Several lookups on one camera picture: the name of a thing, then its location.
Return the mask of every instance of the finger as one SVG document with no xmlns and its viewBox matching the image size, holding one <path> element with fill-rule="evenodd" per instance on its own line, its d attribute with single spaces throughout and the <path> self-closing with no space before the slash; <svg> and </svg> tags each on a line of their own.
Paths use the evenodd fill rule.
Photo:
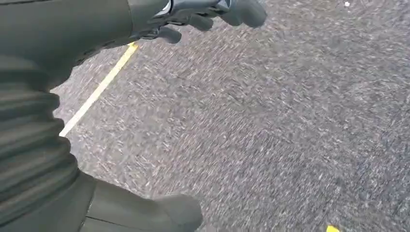
<svg viewBox="0 0 410 232">
<path fill-rule="evenodd" d="M 158 33 L 158 37 L 165 39 L 170 44 L 176 44 L 181 40 L 182 34 L 174 29 L 162 27 Z"/>
<path fill-rule="evenodd" d="M 261 27 L 267 13 L 257 0 L 237 0 L 237 11 L 242 21 L 251 28 Z"/>
<path fill-rule="evenodd" d="M 200 31 L 208 31 L 214 25 L 214 21 L 210 18 L 205 18 L 197 14 L 193 14 L 190 17 L 188 24 Z"/>
</svg>

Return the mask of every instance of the asphalt road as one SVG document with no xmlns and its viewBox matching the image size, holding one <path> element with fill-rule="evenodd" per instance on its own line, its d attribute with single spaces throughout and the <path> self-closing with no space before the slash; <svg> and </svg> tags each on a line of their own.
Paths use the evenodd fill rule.
<svg viewBox="0 0 410 232">
<path fill-rule="evenodd" d="M 201 201 L 202 231 L 410 231 L 410 2 L 267 0 L 141 47 L 68 134 L 81 168 Z M 55 89 L 68 121 L 125 47 Z"/>
</svg>

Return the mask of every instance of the motorcyclist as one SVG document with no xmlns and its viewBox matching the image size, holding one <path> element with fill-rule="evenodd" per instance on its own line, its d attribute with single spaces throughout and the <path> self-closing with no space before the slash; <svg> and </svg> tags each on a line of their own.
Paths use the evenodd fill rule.
<svg viewBox="0 0 410 232">
<path fill-rule="evenodd" d="M 139 39 L 177 43 L 213 17 L 261 26 L 256 0 L 0 0 L 0 232 L 191 232 L 185 195 L 144 199 L 78 169 L 50 89 L 101 49 Z"/>
</svg>

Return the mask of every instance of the yellow lane marking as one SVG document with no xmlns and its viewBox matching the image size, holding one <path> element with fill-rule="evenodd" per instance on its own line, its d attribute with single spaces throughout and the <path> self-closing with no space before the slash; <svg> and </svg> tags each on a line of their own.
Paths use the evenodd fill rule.
<svg viewBox="0 0 410 232">
<path fill-rule="evenodd" d="M 68 132 L 78 123 L 78 121 L 84 116 L 87 110 L 93 105 L 93 103 L 98 99 L 102 92 L 108 87 L 108 85 L 114 80 L 115 76 L 124 67 L 127 61 L 131 58 L 134 52 L 137 50 L 138 45 L 135 43 L 130 43 L 128 45 L 127 51 L 121 56 L 114 68 L 108 73 L 108 75 L 101 81 L 98 87 L 86 100 L 86 102 L 81 106 L 81 108 L 74 114 L 74 116 L 67 122 L 64 129 L 60 132 L 60 136 L 64 137 Z"/>
<path fill-rule="evenodd" d="M 327 226 L 326 232 L 340 232 L 340 231 L 334 226 Z"/>
</svg>

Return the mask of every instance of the black glove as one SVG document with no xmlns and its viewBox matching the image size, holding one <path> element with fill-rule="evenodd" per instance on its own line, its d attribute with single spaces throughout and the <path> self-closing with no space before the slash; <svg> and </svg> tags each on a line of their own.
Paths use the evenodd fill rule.
<svg viewBox="0 0 410 232">
<path fill-rule="evenodd" d="M 257 28 L 264 24 L 266 12 L 257 0 L 169 0 L 164 9 L 157 13 L 141 31 L 135 31 L 127 39 L 116 41 L 109 47 L 124 45 L 139 39 L 164 38 L 175 44 L 181 34 L 167 25 L 191 25 L 198 30 L 208 31 L 213 26 L 211 18 L 220 17 L 231 26 L 242 23 Z"/>
</svg>

